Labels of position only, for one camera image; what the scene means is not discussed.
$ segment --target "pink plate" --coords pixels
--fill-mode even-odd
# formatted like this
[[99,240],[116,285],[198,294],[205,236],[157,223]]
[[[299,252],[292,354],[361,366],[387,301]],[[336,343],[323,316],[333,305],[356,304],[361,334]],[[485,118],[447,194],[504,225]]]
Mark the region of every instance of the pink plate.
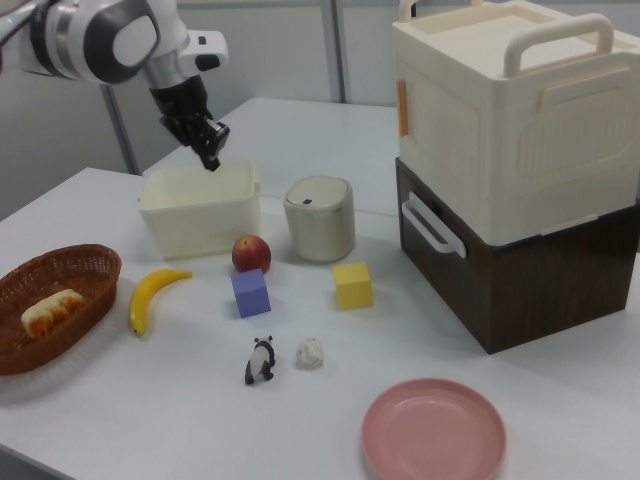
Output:
[[494,406],[475,390],[425,378],[383,392],[362,424],[362,445],[384,480],[488,480],[507,434]]

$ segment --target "brown wicker basket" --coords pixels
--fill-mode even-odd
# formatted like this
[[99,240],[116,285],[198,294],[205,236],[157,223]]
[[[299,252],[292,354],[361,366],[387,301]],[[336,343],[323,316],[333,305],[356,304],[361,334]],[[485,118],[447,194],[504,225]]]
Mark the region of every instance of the brown wicker basket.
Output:
[[[28,372],[64,353],[109,311],[122,262],[103,245],[75,245],[29,260],[0,280],[0,375]],[[85,304],[40,340],[29,337],[27,308],[72,288]]]

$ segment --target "banana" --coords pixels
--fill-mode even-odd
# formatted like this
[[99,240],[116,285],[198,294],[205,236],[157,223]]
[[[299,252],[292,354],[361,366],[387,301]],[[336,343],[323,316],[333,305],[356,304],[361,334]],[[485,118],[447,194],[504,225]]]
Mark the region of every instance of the banana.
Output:
[[147,309],[156,292],[162,287],[184,278],[191,278],[191,272],[164,268],[156,270],[140,280],[133,291],[129,305],[129,327],[133,333],[141,337],[147,331]]

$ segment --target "bread roll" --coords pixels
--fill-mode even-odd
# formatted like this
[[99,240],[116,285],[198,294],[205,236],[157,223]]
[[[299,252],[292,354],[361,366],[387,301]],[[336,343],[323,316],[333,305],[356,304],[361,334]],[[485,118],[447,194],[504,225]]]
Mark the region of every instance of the bread roll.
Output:
[[63,290],[29,307],[22,314],[22,325],[31,338],[38,340],[82,305],[82,295],[72,289]]

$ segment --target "white plastic basket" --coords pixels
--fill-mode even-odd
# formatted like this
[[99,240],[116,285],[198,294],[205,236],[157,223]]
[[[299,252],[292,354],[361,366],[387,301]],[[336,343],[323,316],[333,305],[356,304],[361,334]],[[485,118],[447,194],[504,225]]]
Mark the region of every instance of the white plastic basket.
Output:
[[634,204],[640,39],[526,1],[413,3],[393,24],[400,159],[485,243]]
[[260,176],[253,162],[160,170],[140,194],[138,210],[163,258],[231,251],[260,232]]

